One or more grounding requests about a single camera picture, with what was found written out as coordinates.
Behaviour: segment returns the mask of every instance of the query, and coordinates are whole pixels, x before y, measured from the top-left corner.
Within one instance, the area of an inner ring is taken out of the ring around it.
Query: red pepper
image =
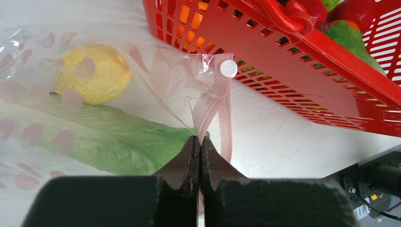
[[[319,26],[321,23],[326,21],[327,18],[327,9],[326,6],[320,0],[296,0],[301,3],[308,14],[317,19],[316,25]]]
[[[375,0],[345,0],[329,13],[329,21],[350,20],[361,33],[369,30],[375,18]]]

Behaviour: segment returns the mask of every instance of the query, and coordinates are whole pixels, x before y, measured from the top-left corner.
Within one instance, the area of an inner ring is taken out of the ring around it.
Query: green vegetable
[[[326,35],[372,68],[385,75],[380,64],[367,52],[365,44],[362,41],[362,33],[347,25],[345,21],[342,20],[331,25]]]
[[[79,114],[71,115],[59,95],[51,95],[46,108],[35,108],[29,98],[18,104],[7,104],[0,98],[0,116],[14,120],[17,136],[27,126],[40,124],[44,133],[38,146],[49,150],[55,150],[52,140],[56,134],[70,130],[75,142],[68,157],[117,175],[154,173],[194,134],[187,128],[171,128],[106,105],[83,104]]]
[[[340,0],[320,0],[326,6],[327,12],[332,11],[340,2]]]

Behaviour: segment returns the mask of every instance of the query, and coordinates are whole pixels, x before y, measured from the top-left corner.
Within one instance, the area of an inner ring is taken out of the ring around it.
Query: white round button
[[[237,63],[233,60],[225,60],[220,65],[220,72],[225,77],[234,78],[238,72]]]

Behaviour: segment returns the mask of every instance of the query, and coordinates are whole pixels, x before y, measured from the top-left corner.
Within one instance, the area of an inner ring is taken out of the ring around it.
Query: basket handle
[[[285,7],[277,0],[259,0],[259,3],[270,20],[285,33],[307,35],[314,29],[317,19],[296,0],[290,0]]]

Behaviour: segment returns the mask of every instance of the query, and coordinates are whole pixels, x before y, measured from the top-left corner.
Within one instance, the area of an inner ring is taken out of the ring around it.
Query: wire
[[[385,217],[388,217],[388,218],[391,218],[391,219],[394,219],[394,220],[397,220],[397,221],[401,221],[401,217],[397,217],[397,216],[391,215],[391,214],[389,214],[389,213],[386,213],[386,212],[383,212],[383,211],[379,211],[378,209],[372,207],[372,206],[370,205],[370,203],[368,203],[364,198],[362,198],[361,194],[359,193],[359,190],[357,190],[356,193],[357,193],[358,198],[359,198],[367,207],[369,207],[371,210],[373,210],[373,211],[375,211],[376,213],[379,213],[380,215],[383,215],[383,216],[385,216]]]

